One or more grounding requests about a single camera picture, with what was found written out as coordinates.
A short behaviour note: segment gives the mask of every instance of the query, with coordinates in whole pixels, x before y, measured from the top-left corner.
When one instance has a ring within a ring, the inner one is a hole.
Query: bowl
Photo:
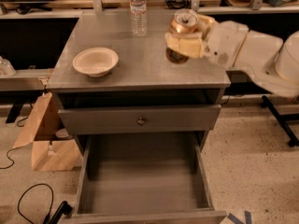
[[[119,61],[118,54],[107,48],[85,49],[73,60],[73,67],[81,74],[102,77]]]

